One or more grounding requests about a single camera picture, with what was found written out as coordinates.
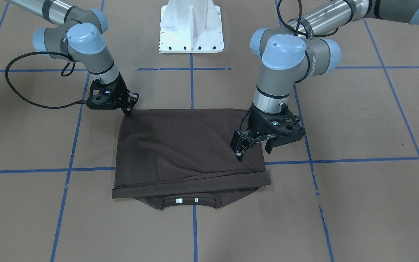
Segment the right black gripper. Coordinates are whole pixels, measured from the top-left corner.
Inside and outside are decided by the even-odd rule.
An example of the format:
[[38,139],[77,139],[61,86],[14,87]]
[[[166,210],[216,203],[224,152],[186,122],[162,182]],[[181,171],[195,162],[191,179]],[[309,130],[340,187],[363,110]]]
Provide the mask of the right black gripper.
[[111,84],[113,108],[123,108],[125,116],[130,116],[132,109],[138,103],[140,95],[138,93],[131,93],[127,89],[121,73],[119,73],[118,77]]

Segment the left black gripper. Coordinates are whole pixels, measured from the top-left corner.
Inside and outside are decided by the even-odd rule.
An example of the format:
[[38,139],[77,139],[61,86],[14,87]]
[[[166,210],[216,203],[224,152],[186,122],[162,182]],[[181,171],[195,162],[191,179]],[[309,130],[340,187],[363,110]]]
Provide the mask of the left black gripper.
[[[242,130],[246,117],[248,117],[248,127]],[[275,114],[261,111],[252,103],[238,130],[234,131],[230,147],[236,153],[237,160],[243,162],[246,151],[263,141],[266,141],[266,146],[275,145]]]

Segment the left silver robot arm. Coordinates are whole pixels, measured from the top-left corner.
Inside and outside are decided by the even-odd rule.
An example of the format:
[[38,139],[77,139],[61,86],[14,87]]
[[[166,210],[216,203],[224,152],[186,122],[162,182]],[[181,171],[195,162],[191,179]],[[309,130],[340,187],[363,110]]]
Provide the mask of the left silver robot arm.
[[248,127],[237,128],[231,140],[239,162],[255,144],[266,141],[265,150],[271,153],[304,137],[305,129],[287,104],[293,86],[336,68],[342,53],[326,36],[363,18],[419,25],[419,0],[331,0],[311,12],[300,11],[279,28],[253,34],[250,48],[263,65],[246,113]]

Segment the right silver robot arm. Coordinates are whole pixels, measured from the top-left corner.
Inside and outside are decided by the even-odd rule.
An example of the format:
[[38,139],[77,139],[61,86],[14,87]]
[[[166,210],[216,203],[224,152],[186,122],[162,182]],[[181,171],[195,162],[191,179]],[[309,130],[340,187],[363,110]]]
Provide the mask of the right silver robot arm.
[[88,98],[69,106],[86,104],[92,110],[119,109],[127,116],[131,114],[139,95],[128,90],[107,47],[103,34],[109,23],[101,10],[83,10],[64,0],[12,0],[11,3],[56,25],[56,28],[36,30],[33,34],[35,52],[8,63],[5,79],[13,91],[16,89],[9,80],[10,67],[22,58],[43,54],[64,59],[71,65],[81,63],[94,78]]

